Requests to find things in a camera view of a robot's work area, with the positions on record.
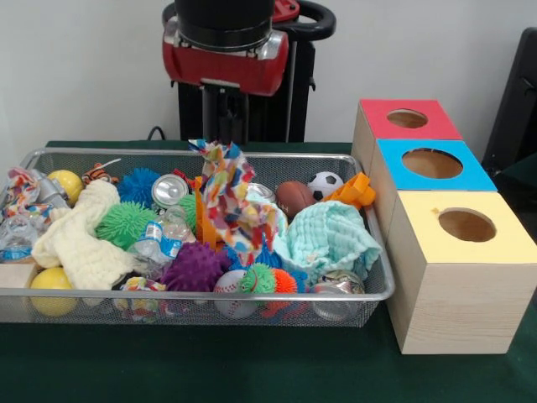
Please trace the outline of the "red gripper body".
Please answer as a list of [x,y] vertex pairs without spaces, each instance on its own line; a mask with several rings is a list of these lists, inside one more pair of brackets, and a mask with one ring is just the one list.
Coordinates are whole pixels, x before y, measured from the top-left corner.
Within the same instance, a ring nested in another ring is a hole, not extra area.
[[289,54],[288,35],[274,31],[254,50],[219,53],[180,43],[178,34],[163,37],[163,60],[169,78],[193,86],[228,86],[271,97],[280,87]]

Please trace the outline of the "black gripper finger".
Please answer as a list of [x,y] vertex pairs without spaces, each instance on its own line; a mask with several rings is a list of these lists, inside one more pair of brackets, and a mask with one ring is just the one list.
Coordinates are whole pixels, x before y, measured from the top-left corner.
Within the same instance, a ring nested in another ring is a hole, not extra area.
[[240,91],[230,91],[228,112],[231,119],[231,141],[235,144],[248,142],[249,98]]
[[219,86],[203,87],[203,137],[208,142],[230,143],[227,94]]

